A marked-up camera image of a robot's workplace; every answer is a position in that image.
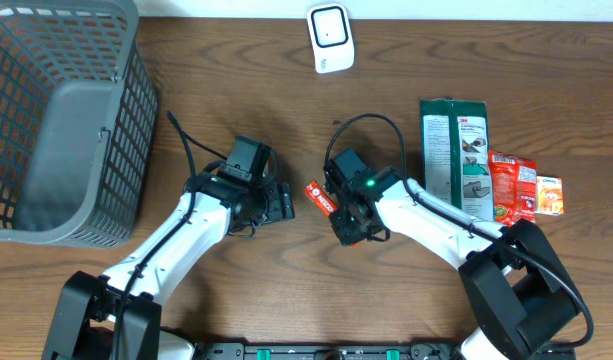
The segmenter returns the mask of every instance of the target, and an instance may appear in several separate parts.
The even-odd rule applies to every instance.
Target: gray plastic basket
[[[131,234],[157,100],[130,0],[0,2],[0,241]]]

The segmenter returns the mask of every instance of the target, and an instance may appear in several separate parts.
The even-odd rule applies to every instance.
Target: red label
[[[337,211],[337,205],[324,193],[317,181],[313,180],[304,188],[304,194],[317,205],[319,210],[327,217]]]

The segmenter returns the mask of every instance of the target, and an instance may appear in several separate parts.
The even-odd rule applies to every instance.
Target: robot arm
[[[142,276],[135,281],[130,294],[147,293],[153,302],[162,307],[168,297],[186,276],[191,267],[211,246],[218,243],[228,232],[231,209],[219,199],[195,193],[182,195],[179,204],[168,219],[135,251],[117,265],[104,271],[108,285],[124,291],[130,275],[146,254],[180,221],[195,196],[194,211],[190,219],[148,261]]]
[[[477,228],[495,238],[502,236],[501,224],[483,221],[446,204],[426,192],[415,180],[408,179],[408,184],[415,194],[424,199],[425,204],[434,206],[446,216],[459,218],[463,223],[475,224]],[[382,195],[375,207],[384,226],[424,245],[455,269],[466,262],[467,256],[472,252],[483,251],[490,246],[489,241],[444,217],[437,216],[427,207],[413,201],[402,182],[395,183]]]
[[[535,224],[519,221],[505,228],[470,216],[412,179],[406,179],[407,189],[392,167],[376,173],[353,149],[324,170],[325,187],[339,202],[330,220],[343,245],[384,241],[397,232],[458,270],[480,328],[452,358],[526,360],[557,353],[564,346],[549,341],[581,311],[591,324],[585,339],[592,334],[581,295]],[[386,237],[380,239],[382,231]],[[511,287],[505,274],[524,267],[527,275]]]
[[[289,185],[276,181],[277,171],[265,175],[271,156],[277,169],[273,154],[237,137],[227,159],[191,177],[173,213],[137,250],[99,277],[75,273],[62,288],[42,359],[191,359],[193,343],[160,332],[162,307],[225,235],[294,218]],[[110,335],[90,326],[106,319],[116,321]]]

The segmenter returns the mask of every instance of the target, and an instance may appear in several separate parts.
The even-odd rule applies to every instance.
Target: product packaging
[[[337,211],[337,205],[331,200],[317,181],[313,180],[310,184],[304,188],[304,195],[317,205],[319,211],[326,217],[330,217],[332,213]]]
[[[495,221],[507,226],[519,219],[535,222],[537,163],[490,151]]]
[[[564,193],[562,179],[537,177],[537,211],[538,214],[561,215],[564,213]]]
[[[493,220],[486,104],[422,100],[426,190],[466,213]]]

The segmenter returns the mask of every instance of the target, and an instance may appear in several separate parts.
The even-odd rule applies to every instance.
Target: green package
[[[422,100],[420,109],[426,190],[470,215],[493,221],[486,104]]]

